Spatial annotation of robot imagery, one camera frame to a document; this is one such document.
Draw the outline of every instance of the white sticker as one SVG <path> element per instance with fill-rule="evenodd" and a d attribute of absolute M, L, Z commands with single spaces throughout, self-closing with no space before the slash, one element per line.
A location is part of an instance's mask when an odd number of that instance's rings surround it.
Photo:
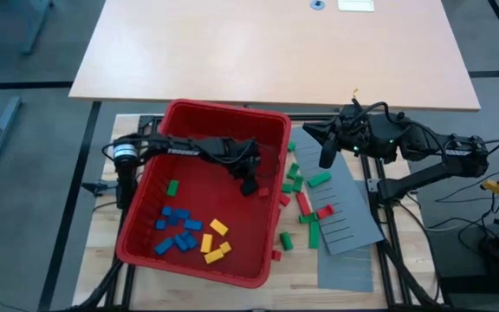
<path fill-rule="evenodd" d="M 350 12 L 374 12 L 373 0 L 338 0 L 338 9 Z"/>

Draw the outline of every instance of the yellow block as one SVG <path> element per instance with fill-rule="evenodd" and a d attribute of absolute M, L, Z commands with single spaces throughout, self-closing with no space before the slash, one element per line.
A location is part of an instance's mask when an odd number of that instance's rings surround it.
<path fill-rule="evenodd" d="M 201 252 L 208 253 L 211 251 L 212 242 L 213 236 L 211 234 L 204 234 L 204 238 L 201 240 Z"/>
<path fill-rule="evenodd" d="M 232 248 L 230 247 L 230 244 L 229 242 L 224 242 L 222 243 L 219 248 L 221 249 L 221 251 L 223 252 L 224 255 L 226 255 L 227 252 L 231 251 Z"/>
<path fill-rule="evenodd" d="M 213 228 L 213 230 L 217 231 L 217 233 L 221 234 L 222 236 L 224 236 L 224 234 L 226 234 L 226 231 L 229 230 L 229 228 L 224 226 L 224 224 L 222 224 L 217 219 L 213 219 L 213 221 L 211 222 L 211 227 Z"/>
<path fill-rule="evenodd" d="M 205 262 L 207 262 L 207 264 L 209 264 L 209 263 L 213 263 L 213 262 L 217 261 L 218 259 L 224 257 L 224 255 L 220 249 L 217 249 L 217 250 L 214 250 L 214 251 L 208 253 L 204 257 L 205 257 Z"/>

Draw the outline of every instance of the red plastic bin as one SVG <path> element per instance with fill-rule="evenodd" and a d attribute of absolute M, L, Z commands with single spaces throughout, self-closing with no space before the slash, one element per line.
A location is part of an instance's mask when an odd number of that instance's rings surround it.
<path fill-rule="evenodd" d="M 126 217 L 117 245 L 125 263 L 167 270 L 212 281 L 257 288 L 269 277 L 275 227 L 290 120 L 285 114 L 256 109 L 176 100 L 168 107 L 160 132 L 182 137 L 228 136 L 236 140 L 256 138 L 260 144 L 261 164 L 257 169 L 260 187 L 271 192 L 266 198 L 256 193 L 244 197 L 241 180 L 234 180 L 226 169 L 199 158 L 162 155 L 153 158 L 144 171 L 139 188 Z M 166 196 L 169 181 L 179 181 L 176 197 Z M 167 237 L 184 232 L 183 222 L 154 229 L 161 208 L 187 209 L 191 218 L 204 224 L 192 233 L 198 240 L 196 250 L 181 252 L 170 248 L 158 256 L 154 248 Z M 221 237 L 209 226 L 217 218 L 229 231 Z M 199 251 L 204 233 L 213 234 L 212 250 L 229 242 L 232 251 L 215 263 L 207 264 Z"/>

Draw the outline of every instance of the wooden platform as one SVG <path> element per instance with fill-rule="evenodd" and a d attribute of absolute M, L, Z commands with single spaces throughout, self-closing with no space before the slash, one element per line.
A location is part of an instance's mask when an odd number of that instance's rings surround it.
<path fill-rule="evenodd" d="M 138 115 L 118 115 L 113 138 L 136 131 Z M 360 159 L 343 153 L 355 179 L 363 179 Z M 286 170 L 294 161 L 289 154 Z M 399 178 L 409 174 L 404 160 L 386 166 L 386 176 Z M 113 164 L 105 164 L 103 179 L 116 179 Z M 299 207 L 295 196 L 290 205 L 282 209 L 277 232 L 293 233 L 294 250 L 284 252 L 281 262 L 273 262 L 269 280 L 259 289 L 243 289 L 222 283 L 181 276 L 147 268 L 136 269 L 130 309 L 382 309 L 386 299 L 382 287 L 376 248 L 372 247 L 373 293 L 360 293 L 331 289 L 317 289 L 317 251 L 308 248 L 308 227 L 297 224 Z M 97 205 L 114 201 L 104 197 Z M 417 206 L 409 199 L 403 201 L 420 217 Z M 436 282 L 429 247 L 423 232 L 403 210 L 395 209 L 399 239 L 405 264 L 419 283 L 434 296 Z M 94 213 L 87 239 L 81 273 L 75 291 L 74 304 L 85 300 L 107 272 L 113 258 L 120 212 L 114 205 Z M 275 248 L 282 250 L 278 238 Z M 126 266 L 119 278 L 117 302 L 120 302 Z M 400 298 L 399 286 L 392 274 L 393 289 Z"/>

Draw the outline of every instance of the blue block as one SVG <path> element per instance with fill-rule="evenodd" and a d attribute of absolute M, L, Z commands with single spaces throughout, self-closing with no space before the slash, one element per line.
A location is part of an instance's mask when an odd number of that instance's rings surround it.
<path fill-rule="evenodd" d="M 172 247 L 172 244 L 174 244 L 174 242 L 172 241 L 172 238 L 169 237 L 155 247 L 155 252 L 157 252 L 158 255 L 163 255 L 167 250 L 169 250 L 169 248 Z"/>
<path fill-rule="evenodd" d="M 172 208 L 170 206 L 163 207 L 163 210 L 161 210 L 161 214 L 163 216 L 171 216 L 172 215 Z"/>
<path fill-rule="evenodd" d="M 184 228 L 188 230 L 201 231 L 202 224 L 201 221 L 186 220 L 184 221 Z"/>
<path fill-rule="evenodd" d="M 171 216 L 169 216 L 169 224 L 172 226 L 178 225 L 178 217 L 174 213 Z"/>
<path fill-rule="evenodd" d="M 190 236 L 191 236 L 190 231 L 185 231 L 184 233 L 180 234 L 180 237 L 184 240 L 186 240 Z"/>
<path fill-rule="evenodd" d="M 182 218 L 184 220 L 187 220 L 190 217 L 190 212 L 187 211 L 186 209 L 177 209 L 174 211 L 174 214 L 176 214 L 177 217 Z"/>
<path fill-rule="evenodd" d="M 178 246 L 178 248 L 181 251 L 188 250 L 188 245 L 186 245 L 186 242 L 184 241 L 184 239 L 182 239 L 179 235 L 174 236 L 174 243 Z"/>
<path fill-rule="evenodd" d="M 188 245 L 189 249 L 193 249 L 196 246 L 198 246 L 197 239 L 194 236 L 192 236 L 192 235 L 190 235 L 189 237 L 185 238 L 185 241 L 186 241 L 186 244 Z"/>
<path fill-rule="evenodd" d="M 155 223 L 156 230 L 164 230 L 166 229 L 166 221 L 165 220 L 157 220 Z"/>

